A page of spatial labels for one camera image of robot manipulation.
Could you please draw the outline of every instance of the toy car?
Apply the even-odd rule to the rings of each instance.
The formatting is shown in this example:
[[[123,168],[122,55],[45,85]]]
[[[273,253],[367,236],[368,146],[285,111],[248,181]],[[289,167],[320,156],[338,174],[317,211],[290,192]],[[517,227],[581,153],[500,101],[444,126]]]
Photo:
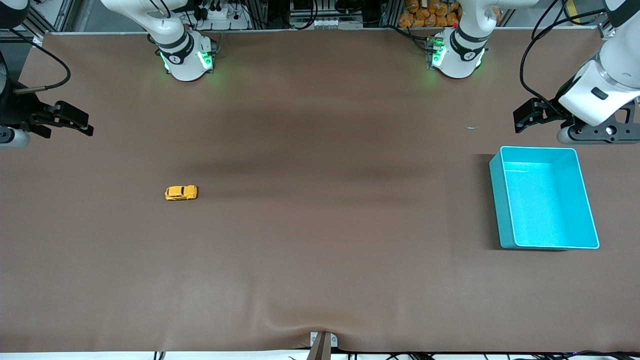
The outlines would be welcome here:
[[[193,200],[198,197],[198,187],[195,185],[170,186],[164,192],[167,200]]]

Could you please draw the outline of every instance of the table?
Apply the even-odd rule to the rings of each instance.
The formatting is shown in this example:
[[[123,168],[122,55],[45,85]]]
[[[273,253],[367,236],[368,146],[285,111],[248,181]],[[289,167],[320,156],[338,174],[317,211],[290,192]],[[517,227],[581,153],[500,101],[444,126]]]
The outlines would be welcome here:
[[[560,146],[559,124],[513,131],[529,36],[496,31],[453,80],[393,31],[228,34],[192,83],[142,35],[46,36],[72,77],[40,98],[95,136],[2,152],[3,351],[296,348],[317,330],[359,351],[640,350],[640,147],[577,149],[599,250],[499,247],[489,160]],[[552,97],[600,45],[554,30],[529,84]],[[38,51],[22,73],[63,75]],[[200,198],[165,201],[176,184]]]

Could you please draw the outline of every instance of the plastic bin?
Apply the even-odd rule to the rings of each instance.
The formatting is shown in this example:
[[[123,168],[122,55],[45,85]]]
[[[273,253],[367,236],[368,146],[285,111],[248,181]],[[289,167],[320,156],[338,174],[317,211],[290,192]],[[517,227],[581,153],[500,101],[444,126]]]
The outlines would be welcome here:
[[[489,168],[502,247],[599,248],[574,149],[503,146]]]

